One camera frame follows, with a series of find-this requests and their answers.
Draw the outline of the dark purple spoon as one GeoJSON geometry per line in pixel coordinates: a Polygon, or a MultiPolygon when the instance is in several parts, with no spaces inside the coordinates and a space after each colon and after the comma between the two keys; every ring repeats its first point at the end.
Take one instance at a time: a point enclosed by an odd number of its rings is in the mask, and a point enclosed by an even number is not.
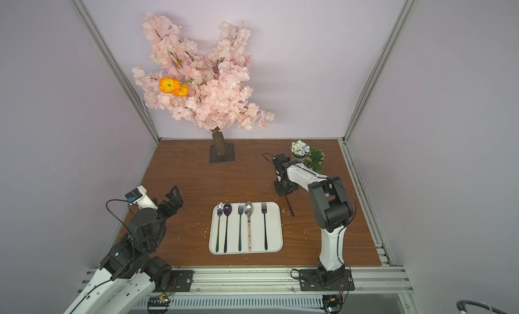
{"type": "Polygon", "coordinates": [[[224,235],[224,253],[227,253],[228,250],[228,217],[232,214],[232,205],[230,203],[226,203],[224,205],[223,213],[226,216],[226,229],[224,235]]]}

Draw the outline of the rainbow iridescent fork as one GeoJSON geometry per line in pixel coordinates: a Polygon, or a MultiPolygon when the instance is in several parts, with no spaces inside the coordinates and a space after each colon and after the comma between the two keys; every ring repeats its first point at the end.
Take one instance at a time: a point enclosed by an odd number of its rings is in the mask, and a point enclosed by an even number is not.
{"type": "Polygon", "coordinates": [[[220,250],[220,218],[223,214],[223,203],[219,203],[217,207],[218,225],[217,225],[217,237],[216,237],[216,252],[220,250]]]}

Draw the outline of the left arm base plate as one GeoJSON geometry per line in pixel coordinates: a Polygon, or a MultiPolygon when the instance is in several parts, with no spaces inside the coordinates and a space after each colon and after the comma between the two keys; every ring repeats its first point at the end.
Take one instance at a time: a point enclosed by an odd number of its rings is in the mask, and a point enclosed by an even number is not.
{"type": "Polygon", "coordinates": [[[170,283],[166,291],[169,293],[190,292],[194,273],[193,270],[172,270],[170,273],[170,283]]]}

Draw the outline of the purple fork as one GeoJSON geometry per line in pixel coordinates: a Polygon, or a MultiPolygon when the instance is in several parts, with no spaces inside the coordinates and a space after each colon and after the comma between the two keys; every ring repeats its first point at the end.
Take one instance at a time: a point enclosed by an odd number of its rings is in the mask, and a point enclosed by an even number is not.
{"type": "Polygon", "coordinates": [[[266,227],[266,214],[268,212],[267,202],[262,202],[261,210],[264,217],[264,250],[268,250],[268,233],[266,227]]]}

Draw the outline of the silver pink spoon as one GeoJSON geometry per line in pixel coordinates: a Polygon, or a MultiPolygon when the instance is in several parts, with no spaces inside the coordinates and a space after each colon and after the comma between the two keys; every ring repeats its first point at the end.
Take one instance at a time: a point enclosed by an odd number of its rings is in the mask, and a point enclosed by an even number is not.
{"type": "Polygon", "coordinates": [[[253,205],[250,201],[247,201],[245,203],[244,208],[245,215],[247,216],[247,244],[248,244],[248,251],[252,251],[252,229],[251,229],[251,216],[254,212],[253,205]]]}

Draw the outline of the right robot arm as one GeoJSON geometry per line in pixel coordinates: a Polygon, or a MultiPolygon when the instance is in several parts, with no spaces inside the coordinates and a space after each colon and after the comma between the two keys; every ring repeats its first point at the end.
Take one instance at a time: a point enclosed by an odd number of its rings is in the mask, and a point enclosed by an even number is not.
{"type": "Polygon", "coordinates": [[[291,160],[284,154],[272,160],[277,174],[274,188],[285,196],[299,188],[310,196],[312,213],[321,229],[321,252],[315,272],[305,274],[304,280],[315,277],[316,283],[325,289],[348,280],[343,258],[344,235],[354,217],[354,208],[348,192],[338,176],[325,176],[291,160]]]}

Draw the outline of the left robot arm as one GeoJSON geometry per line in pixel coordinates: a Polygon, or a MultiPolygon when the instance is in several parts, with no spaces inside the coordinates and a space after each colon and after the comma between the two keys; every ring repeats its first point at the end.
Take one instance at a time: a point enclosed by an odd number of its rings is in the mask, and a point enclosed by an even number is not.
{"type": "Polygon", "coordinates": [[[169,295],[191,289],[192,270],[174,269],[155,256],[166,235],[167,220],[183,206],[178,187],[173,186],[159,202],[138,186],[121,202],[138,210],[124,223],[124,236],[101,260],[66,313],[128,313],[152,292],[169,295]]]}

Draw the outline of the magenta purple spoon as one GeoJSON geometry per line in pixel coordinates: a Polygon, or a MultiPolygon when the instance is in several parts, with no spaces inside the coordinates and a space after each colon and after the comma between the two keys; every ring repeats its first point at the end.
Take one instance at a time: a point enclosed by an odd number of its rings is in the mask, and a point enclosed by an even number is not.
{"type": "Polygon", "coordinates": [[[291,203],[290,203],[290,200],[289,200],[289,198],[288,198],[288,195],[285,195],[285,200],[286,200],[287,205],[288,205],[288,207],[289,207],[289,212],[290,212],[291,216],[292,216],[292,217],[295,217],[295,212],[294,212],[294,210],[293,210],[293,207],[291,206],[291,203]]]}

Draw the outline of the blue fork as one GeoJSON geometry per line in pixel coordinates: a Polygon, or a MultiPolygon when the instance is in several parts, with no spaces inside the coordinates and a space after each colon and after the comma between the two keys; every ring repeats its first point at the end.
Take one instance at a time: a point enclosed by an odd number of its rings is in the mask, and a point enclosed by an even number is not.
{"type": "Polygon", "coordinates": [[[238,244],[238,250],[239,252],[242,251],[242,215],[244,213],[244,203],[243,202],[239,202],[239,209],[238,209],[238,214],[239,214],[239,244],[238,244]]]}

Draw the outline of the white square tray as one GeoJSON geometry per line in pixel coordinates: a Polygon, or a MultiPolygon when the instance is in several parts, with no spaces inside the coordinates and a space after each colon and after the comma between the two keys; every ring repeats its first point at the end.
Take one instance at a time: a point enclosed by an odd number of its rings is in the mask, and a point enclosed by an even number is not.
{"type": "Polygon", "coordinates": [[[239,252],[239,203],[231,203],[232,214],[228,217],[228,250],[224,253],[224,235],[226,229],[226,216],[220,218],[220,250],[217,253],[217,206],[212,210],[212,223],[210,227],[208,248],[214,255],[241,255],[254,253],[276,253],[283,247],[282,223],[280,207],[275,202],[267,202],[266,227],[268,233],[268,250],[264,250],[264,217],[261,210],[262,202],[252,203],[254,212],[251,216],[252,251],[248,251],[247,244],[247,216],[242,215],[242,251],[239,252]]]}

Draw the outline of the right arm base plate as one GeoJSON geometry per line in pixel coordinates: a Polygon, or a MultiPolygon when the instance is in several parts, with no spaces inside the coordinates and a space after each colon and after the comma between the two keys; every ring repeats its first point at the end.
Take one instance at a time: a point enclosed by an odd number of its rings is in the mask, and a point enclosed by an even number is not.
{"type": "Polygon", "coordinates": [[[351,270],[341,267],[332,272],[323,268],[293,269],[291,277],[300,283],[301,291],[346,292],[355,290],[351,270]]]}

